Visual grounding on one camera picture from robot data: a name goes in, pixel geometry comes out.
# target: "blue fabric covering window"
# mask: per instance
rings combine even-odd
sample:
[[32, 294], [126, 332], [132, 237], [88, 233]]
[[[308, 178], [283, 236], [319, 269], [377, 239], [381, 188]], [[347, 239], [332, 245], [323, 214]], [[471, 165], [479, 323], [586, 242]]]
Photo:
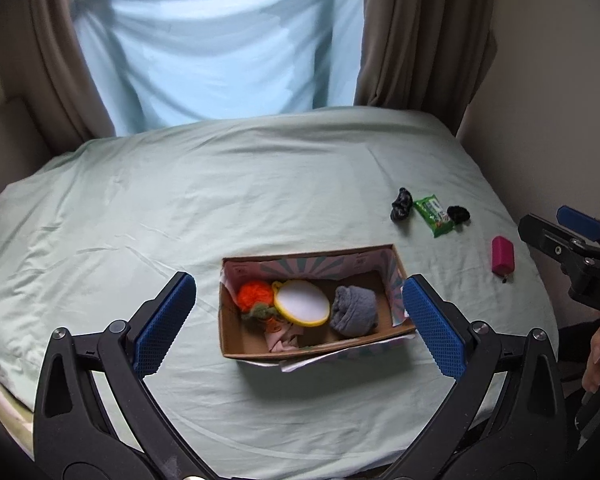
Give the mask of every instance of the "blue fabric covering window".
[[363, 0], [77, 0], [72, 10], [119, 136], [353, 103]]

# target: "human hand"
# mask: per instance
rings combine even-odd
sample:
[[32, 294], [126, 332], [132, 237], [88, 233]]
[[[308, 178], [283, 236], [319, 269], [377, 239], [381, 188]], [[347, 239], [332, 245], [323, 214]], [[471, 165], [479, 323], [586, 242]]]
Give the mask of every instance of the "human hand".
[[600, 328], [591, 338], [591, 352], [582, 377], [582, 387], [592, 394], [600, 387]]

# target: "light green bedsheet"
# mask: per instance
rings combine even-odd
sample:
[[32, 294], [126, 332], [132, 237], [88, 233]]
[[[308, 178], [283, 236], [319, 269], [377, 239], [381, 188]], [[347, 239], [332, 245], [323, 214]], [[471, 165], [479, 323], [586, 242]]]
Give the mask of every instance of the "light green bedsheet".
[[[465, 206], [471, 223], [439, 238], [415, 211], [393, 224], [401, 186]], [[515, 245], [507, 284], [490, 272], [495, 235]], [[469, 320], [515, 334], [541, 326], [556, 348], [536, 266], [448, 130], [418, 112], [332, 108], [92, 140], [10, 185], [0, 196], [0, 381], [32, 407], [55, 327], [99, 332], [185, 270], [196, 306], [146, 384], [218, 474], [316, 479], [387, 463], [452, 385], [420, 338], [284, 374], [224, 359], [217, 322], [224, 256], [386, 243]], [[105, 402], [130, 439], [110, 392]]]

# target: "screw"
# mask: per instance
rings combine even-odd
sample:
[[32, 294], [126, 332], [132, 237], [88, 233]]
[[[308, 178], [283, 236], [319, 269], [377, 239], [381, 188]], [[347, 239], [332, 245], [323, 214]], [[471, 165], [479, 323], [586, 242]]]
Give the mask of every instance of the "screw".
[[472, 330], [480, 335], [484, 335], [489, 331], [489, 325], [483, 321], [476, 321], [471, 325]]
[[51, 333], [51, 337], [53, 339], [62, 339], [64, 336], [66, 336], [66, 329], [65, 328], [56, 328], [52, 333]]
[[126, 327], [126, 322], [122, 321], [121, 319], [112, 322], [109, 325], [109, 332], [113, 332], [114, 334], [118, 334], [120, 332], [122, 332]]
[[533, 329], [532, 334], [534, 335], [535, 339], [538, 339], [538, 341], [544, 341], [546, 339], [546, 332], [544, 330], [540, 330], [539, 328]]

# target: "open cardboard box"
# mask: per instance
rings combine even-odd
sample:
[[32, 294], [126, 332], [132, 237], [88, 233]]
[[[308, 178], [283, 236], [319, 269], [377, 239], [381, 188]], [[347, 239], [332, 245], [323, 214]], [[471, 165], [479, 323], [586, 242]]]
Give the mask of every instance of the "open cardboard box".
[[[402, 304], [401, 286], [406, 272], [393, 245], [342, 251], [225, 258], [220, 279], [219, 335], [222, 355], [249, 362], [286, 362], [369, 345], [414, 332]], [[379, 322], [372, 333], [345, 338], [329, 323], [305, 328], [300, 348], [269, 352], [263, 329], [244, 323], [235, 305], [240, 286], [249, 280], [266, 282], [293, 278], [315, 283], [333, 303], [339, 285], [357, 285], [376, 293]]]

